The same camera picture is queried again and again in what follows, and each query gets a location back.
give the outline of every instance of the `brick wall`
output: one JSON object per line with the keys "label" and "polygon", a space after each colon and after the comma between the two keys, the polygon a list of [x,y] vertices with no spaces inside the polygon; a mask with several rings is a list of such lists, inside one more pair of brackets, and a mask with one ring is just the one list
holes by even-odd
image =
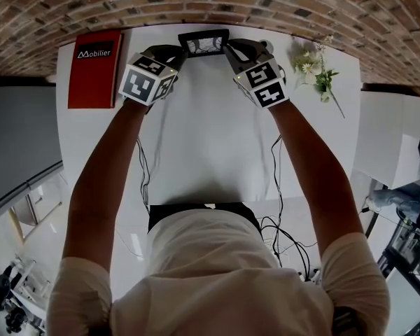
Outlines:
{"label": "brick wall", "polygon": [[0,75],[53,74],[78,34],[181,22],[332,34],[363,82],[420,86],[420,0],[0,0]]}

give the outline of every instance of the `white floor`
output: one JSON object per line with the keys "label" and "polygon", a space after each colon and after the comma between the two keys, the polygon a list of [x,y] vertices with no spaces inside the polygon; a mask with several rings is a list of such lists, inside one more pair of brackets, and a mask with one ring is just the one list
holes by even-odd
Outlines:
{"label": "white floor", "polygon": [[[369,194],[371,179],[353,171],[351,185],[355,197],[356,207],[360,211],[365,197]],[[35,260],[35,273],[53,284],[61,260],[62,248],[67,231],[67,213],[69,205],[69,188],[62,178],[56,180],[62,205],[56,208],[39,226],[21,243],[17,237],[14,225],[7,214],[0,217],[0,272],[19,255],[23,260]],[[277,219],[279,210],[278,200],[246,203],[257,218],[273,216]],[[370,222],[370,215],[361,214],[361,221],[366,230]],[[293,236],[296,241],[304,245],[312,245],[316,239],[311,223],[308,204],[303,197],[285,199],[283,203],[282,228]],[[146,243],[147,223],[139,225],[131,220],[117,220],[115,241],[113,247],[113,261],[111,267],[111,289],[113,298],[124,295],[139,281],[145,270],[142,256]],[[263,235],[265,243],[270,243],[270,234]],[[291,246],[285,237],[280,238],[280,251]],[[320,266],[317,246],[307,248],[311,268]],[[303,271],[302,261],[294,246],[282,254],[284,267],[292,267]]]}

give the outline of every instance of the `mobilier logo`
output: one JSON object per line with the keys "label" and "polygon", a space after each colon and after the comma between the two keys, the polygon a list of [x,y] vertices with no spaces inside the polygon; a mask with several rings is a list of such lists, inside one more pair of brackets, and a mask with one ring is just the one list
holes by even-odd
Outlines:
{"label": "mobilier logo", "polygon": [[107,57],[112,55],[113,41],[99,41],[93,43],[82,43],[76,51],[77,59],[91,57]]}

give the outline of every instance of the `flower stem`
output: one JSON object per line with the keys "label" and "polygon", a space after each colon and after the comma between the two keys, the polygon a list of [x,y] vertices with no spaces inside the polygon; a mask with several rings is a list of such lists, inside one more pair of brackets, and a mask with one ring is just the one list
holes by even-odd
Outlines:
{"label": "flower stem", "polygon": [[328,91],[330,92],[331,96],[333,97],[333,99],[335,100],[336,106],[338,107],[338,109],[341,111],[342,117],[344,117],[345,119],[345,115],[344,112],[342,112],[341,106],[339,105],[339,103],[337,103],[337,99],[335,97],[335,95],[333,94],[333,91],[331,90],[331,88],[327,87]]}

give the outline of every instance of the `forearm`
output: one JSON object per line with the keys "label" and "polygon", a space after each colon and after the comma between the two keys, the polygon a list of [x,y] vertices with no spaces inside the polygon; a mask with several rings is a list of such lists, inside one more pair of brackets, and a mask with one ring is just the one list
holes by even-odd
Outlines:
{"label": "forearm", "polygon": [[125,103],[89,157],[71,196],[64,258],[85,258],[110,270],[115,220],[146,111]]}
{"label": "forearm", "polygon": [[320,252],[343,234],[362,232],[349,180],[329,147],[290,101],[269,110],[307,198]]}
{"label": "forearm", "polygon": [[71,196],[70,210],[97,210],[115,218],[146,107],[129,101],[93,150]]}

